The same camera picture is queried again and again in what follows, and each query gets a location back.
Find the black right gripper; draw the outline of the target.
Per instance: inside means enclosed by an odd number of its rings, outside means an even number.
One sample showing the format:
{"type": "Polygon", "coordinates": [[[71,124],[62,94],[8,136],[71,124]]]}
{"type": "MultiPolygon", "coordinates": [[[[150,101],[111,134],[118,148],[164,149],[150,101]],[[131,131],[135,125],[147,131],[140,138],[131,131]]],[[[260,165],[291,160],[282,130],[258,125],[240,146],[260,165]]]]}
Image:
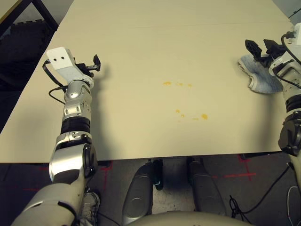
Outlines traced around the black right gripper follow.
{"type": "Polygon", "coordinates": [[[269,68],[275,61],[274,57],[280,57],[285,53],[285,47],[273,40],[264,39],[263,41],[267,49],[267,54],[264,55],[261,55],[262,49],[253,40],[245,40],[245,46],[254,57],[255,62],[260,63],[264,68],[269,68]]]}

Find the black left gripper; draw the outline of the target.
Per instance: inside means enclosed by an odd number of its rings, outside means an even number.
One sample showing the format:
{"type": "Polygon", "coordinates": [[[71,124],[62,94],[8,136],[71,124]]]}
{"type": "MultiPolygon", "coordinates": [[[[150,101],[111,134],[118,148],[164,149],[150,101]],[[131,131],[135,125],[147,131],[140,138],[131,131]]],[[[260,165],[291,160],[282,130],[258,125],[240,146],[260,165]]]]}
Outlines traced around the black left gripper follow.
{"type": "Polygon", "coordinates": [[[97,54],[95,54],[93,57],[93,63],[94,65],[91,66],[86,66],[84,63],[76,64],[76,66],[83,74],[89,77],[94,77],[94,73],[92,71],[98,72],[101,69],[101,62],[97,54]]]}

